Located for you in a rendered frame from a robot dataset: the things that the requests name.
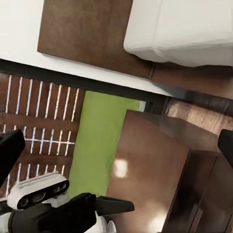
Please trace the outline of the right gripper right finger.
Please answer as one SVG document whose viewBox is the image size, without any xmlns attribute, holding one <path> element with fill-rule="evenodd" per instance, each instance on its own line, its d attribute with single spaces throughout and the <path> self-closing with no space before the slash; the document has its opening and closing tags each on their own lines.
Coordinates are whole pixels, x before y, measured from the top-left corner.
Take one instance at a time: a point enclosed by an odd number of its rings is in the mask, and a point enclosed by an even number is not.
<svg viewBox="0 0 233 233">
<path fill-rule="evenodd" d="M 233 131 L 222 129 L 217 146 L 233 168 Z"/>
</svg>

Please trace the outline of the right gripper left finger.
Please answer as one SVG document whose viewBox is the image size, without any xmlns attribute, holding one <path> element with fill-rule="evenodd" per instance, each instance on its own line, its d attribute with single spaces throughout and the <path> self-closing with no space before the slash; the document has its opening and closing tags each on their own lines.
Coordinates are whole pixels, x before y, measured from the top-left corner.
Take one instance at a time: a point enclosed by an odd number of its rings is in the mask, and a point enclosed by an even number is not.
<svg viewBox="0 0 233 233">
<path fill-rule="evenodd" d="M 0 134 L 0 188 L 24 148 L 25 141 L 21 129 Z"/>
</svg>

